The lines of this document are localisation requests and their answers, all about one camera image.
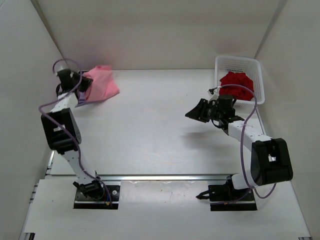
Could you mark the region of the purple t shirt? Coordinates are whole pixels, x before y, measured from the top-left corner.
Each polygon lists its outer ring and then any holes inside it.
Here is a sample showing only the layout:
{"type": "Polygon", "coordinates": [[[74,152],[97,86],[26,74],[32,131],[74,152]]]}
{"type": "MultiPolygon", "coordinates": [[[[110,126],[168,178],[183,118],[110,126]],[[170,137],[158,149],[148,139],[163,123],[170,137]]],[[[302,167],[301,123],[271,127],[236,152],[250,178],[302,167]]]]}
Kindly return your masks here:
{"type": "Polygon", "coordinates": [[[78,92],[78,99],[77,99],[77,107],[81,107],[86,104],[87,98],[86,98],[86,93],[85,92],[78,92]]]}

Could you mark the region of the pink t shirt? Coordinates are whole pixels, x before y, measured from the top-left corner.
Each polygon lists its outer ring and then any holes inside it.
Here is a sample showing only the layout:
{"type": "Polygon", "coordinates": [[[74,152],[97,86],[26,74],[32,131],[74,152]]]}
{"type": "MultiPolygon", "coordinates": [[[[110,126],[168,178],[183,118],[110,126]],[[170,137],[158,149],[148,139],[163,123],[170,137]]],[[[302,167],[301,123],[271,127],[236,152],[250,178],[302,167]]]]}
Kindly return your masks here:
{"type": "Polygon", "coordinates": [[[84,76],[92,79],[90,87],[84,93],[85,103],[105,101],[120,93],[109,65],[97,65],[85,72],[84,76]]]}

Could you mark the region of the red t shirt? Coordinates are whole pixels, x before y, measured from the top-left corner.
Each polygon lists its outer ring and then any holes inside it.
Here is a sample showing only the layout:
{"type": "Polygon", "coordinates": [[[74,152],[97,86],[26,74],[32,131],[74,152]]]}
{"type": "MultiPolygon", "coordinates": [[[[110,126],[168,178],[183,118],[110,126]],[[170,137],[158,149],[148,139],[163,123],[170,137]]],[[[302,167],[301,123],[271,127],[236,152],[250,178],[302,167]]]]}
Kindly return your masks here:
{"type": "MultiPolygon", "coordinates": [[[[244,86],[254,92],[254,82],[243,72],[229,71],[223,78],[220,79],[220,85],[239,85],[244,86]]],[[[231,95],[237,100],[251,101],[254,96],[249,91],[242,87],[227,86],[219,90],[220,95],[231,95]]]]}

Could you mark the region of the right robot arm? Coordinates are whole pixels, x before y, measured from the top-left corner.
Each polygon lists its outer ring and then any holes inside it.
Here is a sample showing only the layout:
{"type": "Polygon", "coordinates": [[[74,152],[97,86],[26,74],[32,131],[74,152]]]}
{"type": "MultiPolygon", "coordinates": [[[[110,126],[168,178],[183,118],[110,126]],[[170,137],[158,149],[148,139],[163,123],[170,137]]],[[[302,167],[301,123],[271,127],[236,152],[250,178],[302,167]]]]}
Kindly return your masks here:
{"type": "Polygon", "coordinates": [[[245,119],[236,115],[231,95],[221,95],[214,100],[202,98],[185,116],[202,123],[212,122],[228,136],[238,140],[241,148],[250,153],[250,166],[244,165],[242,173],[231,176],[224,193],[230,200],[238,199],[243,189],[277,184],[293,179],[293,168],[286,141],[272,138],[249,126],[245,119]]]}

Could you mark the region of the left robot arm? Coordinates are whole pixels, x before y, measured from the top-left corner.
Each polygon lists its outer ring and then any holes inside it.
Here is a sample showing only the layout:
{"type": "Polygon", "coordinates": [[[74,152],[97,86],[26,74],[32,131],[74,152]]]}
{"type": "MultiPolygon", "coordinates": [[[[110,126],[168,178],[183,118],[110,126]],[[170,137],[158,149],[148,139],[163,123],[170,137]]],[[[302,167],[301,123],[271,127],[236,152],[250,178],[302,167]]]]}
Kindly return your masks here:
{"type": "Polygon", "coordinates": [[[97,173],[82,155],[80,150],[82,136],[72,112],[79,103],[79,91],[88,89],[92,80],[69,68],[60,68],[56,76],[60,84],[56,89],[57,100],[52,103],[53,108],[49,112],[44,112],[43,108],[49,104],[39,107],[48,146],[68,162],[77,177],[75,186],[81,188],[90,185],[87,194],[93,200],[100,200],[105,194],[105,188],[96,183],[97,173]]]}

